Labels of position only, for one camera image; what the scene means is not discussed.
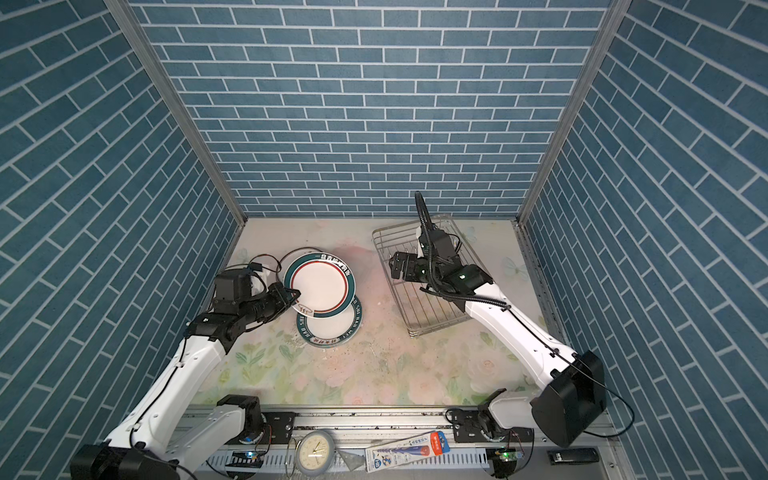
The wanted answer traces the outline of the metal wire dish rack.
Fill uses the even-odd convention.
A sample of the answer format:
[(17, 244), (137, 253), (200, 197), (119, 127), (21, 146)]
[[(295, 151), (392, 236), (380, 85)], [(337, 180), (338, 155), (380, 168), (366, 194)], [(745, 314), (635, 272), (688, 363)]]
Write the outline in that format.
[[(456, 295), (457, 285), (464, 282), (477, 287), (490, 274), (469, 245), (469, 240), (448, 215), (432, 218), (434, 228), (451, 240), (450, 256), (435, 258), (435, 278), (442, 289)], [(410, 336), (418, 337), (457, 325), (470, 316), (450, 299), (438, 295), (428, 283), (428, 260), (424, 257), (419, 220), (400, 222), (378, 228), (372, 241), (387, 276), (387, 283), (395, 298)]]

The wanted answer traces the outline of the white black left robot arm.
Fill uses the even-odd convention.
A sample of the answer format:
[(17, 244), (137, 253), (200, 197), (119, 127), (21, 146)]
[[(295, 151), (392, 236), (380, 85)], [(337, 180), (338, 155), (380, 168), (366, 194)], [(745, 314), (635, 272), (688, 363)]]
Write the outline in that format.
[(213, 412), (177, 441), (179, 421), (208, 375), (226, 360), (237, 339), (291, 309), (300, 291), (280, 282), (249, 297), (225, 301), (199, 314), (177, 352), (146, 395), (100, 444), (81, 447), (70, 462), (74, 479), (191, 479), (228, 441), (256, 443), (266, 420), (255, 396), (228, 394)]

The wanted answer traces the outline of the second-last hao wei plate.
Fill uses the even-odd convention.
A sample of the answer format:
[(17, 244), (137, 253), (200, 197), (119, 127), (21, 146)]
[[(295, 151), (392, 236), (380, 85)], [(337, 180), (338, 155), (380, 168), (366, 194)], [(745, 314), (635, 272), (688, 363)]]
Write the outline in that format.
[(303, 314), (296, 317), (300, 337), (317, 348), (333, 348), (349, 341), (361, 327), (362, 304), (354, 297), (351, 304), (341, 313), (329, 318), (312, 318)]

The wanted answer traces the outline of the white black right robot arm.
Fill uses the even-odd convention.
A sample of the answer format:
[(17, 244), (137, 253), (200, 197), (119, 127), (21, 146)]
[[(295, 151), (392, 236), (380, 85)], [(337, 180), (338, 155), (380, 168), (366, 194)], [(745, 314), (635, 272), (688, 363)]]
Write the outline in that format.
[(590, 351), (578, 354), (548, 334), (478, 265), (397, 252), (389, 269), (392, 278), (423, 284), (428, 293), (456, 304), (516, 356), (540, 389), (530, 400), (533, 421), (555, 445), (570, 446), (604, 412), (602, 361)]

